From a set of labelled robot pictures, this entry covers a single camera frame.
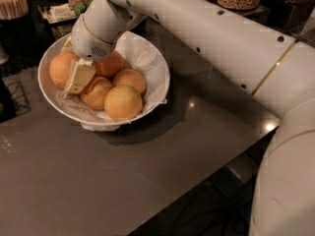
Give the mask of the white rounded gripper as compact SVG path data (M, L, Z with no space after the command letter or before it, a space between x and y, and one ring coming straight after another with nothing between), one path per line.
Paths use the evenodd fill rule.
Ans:
M94 61L104 60L115 49L121 35L144 18L109 0L93 0L75 22L71 37L66 39L61 49L62 53L74 50L81 57L79 61L71 61L65 92L79 94L95 75Z

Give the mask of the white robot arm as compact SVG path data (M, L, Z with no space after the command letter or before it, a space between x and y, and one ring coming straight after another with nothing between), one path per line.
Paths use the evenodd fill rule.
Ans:
M75 53L104 59L144 17L281 120L259 169L249 236L315 236L315 49L204 0L93 0L72 29Z

